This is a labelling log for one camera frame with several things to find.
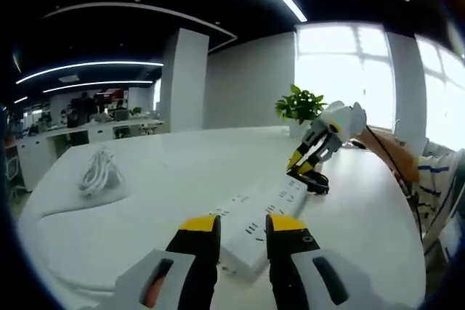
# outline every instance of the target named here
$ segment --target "black cable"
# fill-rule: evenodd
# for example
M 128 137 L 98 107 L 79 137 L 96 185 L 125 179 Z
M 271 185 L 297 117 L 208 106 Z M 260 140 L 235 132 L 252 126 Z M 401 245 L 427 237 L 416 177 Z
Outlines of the black cable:
M 397 164 L 395 163 L 395 161 L 392 158 L 391 154 L 389 154 L 389 152 L 387 151 L 384 144 L 379 140 L 378 136 L 376 136 L 375 133 L 368 127 L 368 125 L 366 126 L 366 128 L 370 131 L 370 133 L 373 135 L 374 139 L 379 143 L 381 148 L 384 150 L 386 155 L 389 157 L 389 159 L 392 162 L 392 165 L 394 165 L 394 167 L 395 167 L 397 173 L 399 174 L 400 178 L 403 180 L 404 183 L 407 183 L 407 181 L 405 180 L 405 177 L 400 172 L 399 168 L 397 167 Z M 419 211 L 419 207 L 418 207 L 419 206 L 419 197 L 418 197 L 417 194 L 415 194 L 415 195 L 412 195 L 412 198 L 413 198 L 413 205 L 415 206 L 416 218 L 418 219 L 418 227 L 419 227 L 418 229 L 420 230 L 420 240 L 421 240 L 421 244 L 423 244 L 423 231 L 422 231 L 422 228 L 421 228 L 420 211 Z

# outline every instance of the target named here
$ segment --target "white table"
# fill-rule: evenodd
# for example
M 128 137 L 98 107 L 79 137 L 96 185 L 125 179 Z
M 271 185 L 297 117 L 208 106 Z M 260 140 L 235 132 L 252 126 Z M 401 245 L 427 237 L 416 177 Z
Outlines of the white table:
M 277 182 L 298 143 L 285 128 L 270 127 L 74 147 L 34 190 L 20 217 L 20 237 L 65 308 L 95 305 L 104 293 L 72 290 L 46 264 L 78 284 L 111 285 L 152 248 L 164 249 L 185 219 L 208 213 L 257 179 Z M 114 154 L 132 196 L 37 221 L 41 212 L 77 195 L 76 174 L 102 144 Z M 330 179 L 329 194 L 310 197 L 300 216 L 320 246 L 337 250 L 368 273 L 385 300 L 418 305 L 425 287 L 423 249 L 388 168 L 371 152 L 340 149 L 323 173 Z M 219 272 L 214 309 L 274 309 L 273 304 L 266 280 L 250 286 Z
M 57 159 L 55 137 L 76 132 L 86 132 L 89 136 L 89 143 L 97 143 L 113 139 L 113 129 L 115 127 L 137 125 L 154 127 L 160 124 L 162 124 L 161 121 L 148 118 L 112 121 L 109 123 L 87 123 L 75 128 L 60 128 L 18 139 L 10 147 L 17 147 L 26 189 L 32 191 Z

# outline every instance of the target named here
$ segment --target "electrical outlet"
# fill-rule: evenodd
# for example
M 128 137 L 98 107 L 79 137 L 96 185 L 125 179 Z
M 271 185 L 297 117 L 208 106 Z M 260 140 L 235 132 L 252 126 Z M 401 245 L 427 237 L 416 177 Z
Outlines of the electrical outlet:
M 266 215 L 294 216 L 306 195 L 307 186 L 286 175 L 278 186 L 255 185 L 217 208 L 214 212 L 222 217 L 220 269 L 255 279 L 267 263 Z

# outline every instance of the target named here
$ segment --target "plant pot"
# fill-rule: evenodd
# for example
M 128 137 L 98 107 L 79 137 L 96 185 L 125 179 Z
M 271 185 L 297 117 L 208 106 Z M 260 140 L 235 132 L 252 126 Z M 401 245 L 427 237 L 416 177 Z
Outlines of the plant pot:
M 305 132 L 310 128 L 311 122 L 309 120 L 304 121 L 299 125 L 299 121 L 295 119 L 288 119 L 289 125 L 289 136 L 295 139 L 302 139 Z

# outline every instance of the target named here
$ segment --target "white cabinet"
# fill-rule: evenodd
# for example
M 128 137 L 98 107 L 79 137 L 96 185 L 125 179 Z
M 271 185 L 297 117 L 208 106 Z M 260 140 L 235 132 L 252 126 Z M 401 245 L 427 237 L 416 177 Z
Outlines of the white cabinet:
M 105 142 L 113 140 L 113 127 L 101 126 L 93 127 L 88 130 L 89 143 Z
M 28 137 L 17 141 L 24 185 L 33 191 L 57 159 L 54 144 L 45 137 Z

